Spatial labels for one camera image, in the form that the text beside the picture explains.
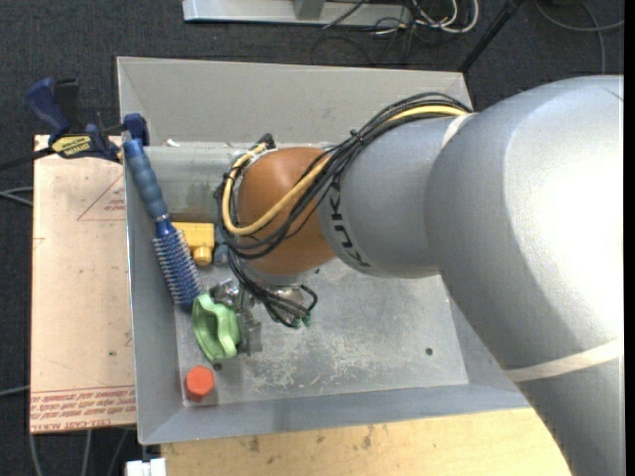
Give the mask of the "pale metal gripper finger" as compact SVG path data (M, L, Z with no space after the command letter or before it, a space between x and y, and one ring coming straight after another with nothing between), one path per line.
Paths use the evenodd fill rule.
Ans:
M239 350L247 356L261 352L262 324L251 313L238 313L237 320L241 336Z
M216 303L222 303L234 310L243 309L244 292L233 279L226 279L210 289Z

